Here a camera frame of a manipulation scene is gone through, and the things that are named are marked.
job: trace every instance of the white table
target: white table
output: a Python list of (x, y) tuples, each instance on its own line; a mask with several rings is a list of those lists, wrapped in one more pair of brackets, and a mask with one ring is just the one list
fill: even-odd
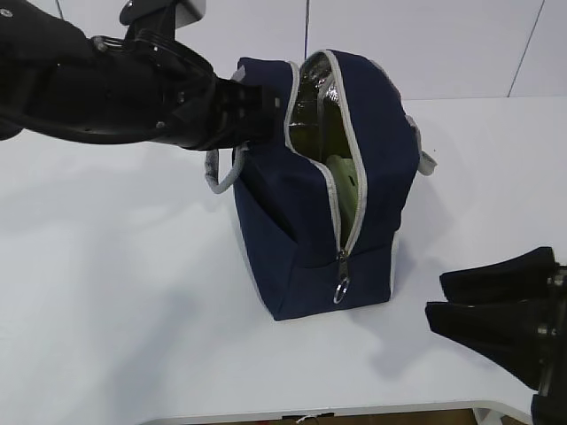
[(447, 270), (567, 261), (567, 98), (407, 102), (439, 162), (404, 212), (394, 300), (275, 323), (203, 155), (0, 143), (0, 423), (181, 425), (485, 407), (532, 392), (432, 334)]

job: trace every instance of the white wall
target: white wall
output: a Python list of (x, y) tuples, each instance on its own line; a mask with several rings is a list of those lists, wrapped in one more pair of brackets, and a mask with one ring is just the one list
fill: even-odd
[(505, 97), (541, 1), (311, 0), (308, 48), (375, 59), (406, 99)]
[(48, 12), (49, 14), (59, 18), (59, 10), (56, 0), (28, 0), (28, 2), (36, 5), (44, 12)]
[[(55, 0), (32, 1), (57, 13)], [(124, 36), (125, 0), (60, 2), (87, 36)], [(224, 77), (241, 56), (301, 62), (306, 10), (307, 0), (208, 0), (178, 38)], [(311, 0), (308, 52), (373, 58), (406, 99), (505, 97), (516, 74), (511, 96), (567, 95), (566, 17), (567, 0)]]
[[(230, 77), (242, 56), (301, 62), (306, 0), (209, 0), (206, 15), (182, 28), (177, 39), (204, 56), (221, 77)], [(61, 0), (67, 20), (87, 36), (123, 37), (118, 18), (126, 1)]]
[(567, 96), (567, 1), (545, 0), (512, 96)]

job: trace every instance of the insulated lunch bag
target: insulated lunch bag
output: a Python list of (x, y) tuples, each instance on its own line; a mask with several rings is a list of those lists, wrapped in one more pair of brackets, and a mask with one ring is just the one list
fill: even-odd
[(237, 149), (233, 170), (266, 307), (280, 321), (388, 301), (401, 211), (418, 168), (436, 165), (398, 90), (375, 63), (338, 51), (301, 68), (251, 58), (238, 67), (242, 83), (281, 99), (273, 140)]

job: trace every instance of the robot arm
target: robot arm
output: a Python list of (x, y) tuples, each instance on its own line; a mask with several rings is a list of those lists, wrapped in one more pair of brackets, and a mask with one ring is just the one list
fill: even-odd
[(123, 40), (89, 40), (26, 0), (0, 0), (0, 138), (27, 128), (79, 143), (155, 141), (198, 151), (269, 139), (275, 95), (217, 77), (175, 40), (175, 29), (198, 13), (191, 5), (128, 2)]

